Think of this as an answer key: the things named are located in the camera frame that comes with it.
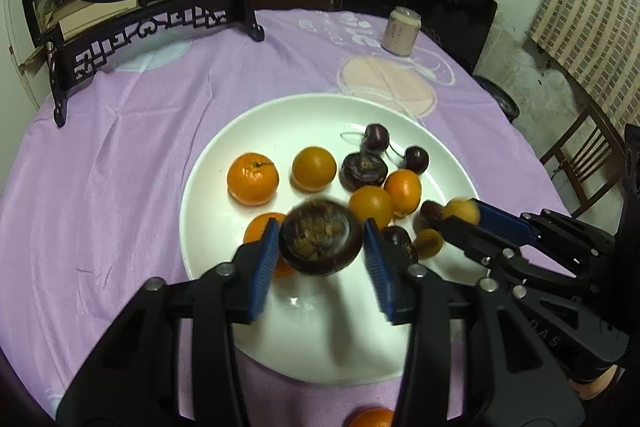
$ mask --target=wooden chair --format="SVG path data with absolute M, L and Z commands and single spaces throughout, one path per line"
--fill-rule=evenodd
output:
M 569 158 L 561 148 L 578 131 L 587 118 L 593 120 L 595 129 L 580 146 L 578 152 L 572 158 Z M 572 217 L 578 217 L 591 208 L 613 185 L 618 183 L 622 177 L 625 164 L 624 150 L 624 142 L 618 131 L 615 130 L 603 111 L 591 103 L 566 133 L 540 158 L 540 162 L 544 165 L 553 157 L 558 160 L 558 169 L 556 169 L 551 178 L 560 170 L 564 171 L 571 186 L 574 188 L 575 194 L 578 196 L 578 201 L 580 201 L 580 206 L 571 213 Z M 593 196 L 587 196 L 582 184 L 607 163 L 611 164 L 612 176 Z

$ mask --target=purple tablecloth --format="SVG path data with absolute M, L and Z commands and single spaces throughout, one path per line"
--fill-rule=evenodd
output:
M 398 58 L 380 49 L 378 18 L 292 10 L 258 20 L 262 43 L 225 29 L 133 44 L 70 99 L 65 127 L 56 128 L 50 100 L 29 126 L 0 206 L 0 346 L 52 414 L 139 286 L 186 279 L 178 208 L 188 174 L 224 124 L 266 100 L 346 92 L 386 103 L 437 136 L 484 201 L 513 214 L 565 212 L 498 105 L 425 35 Z M 398 380 L 319 387 L 238 357 L 256 427 L 335 427 L 355 409 L 396 401 Z M 188 391 L 182 402 L 188 410 Z

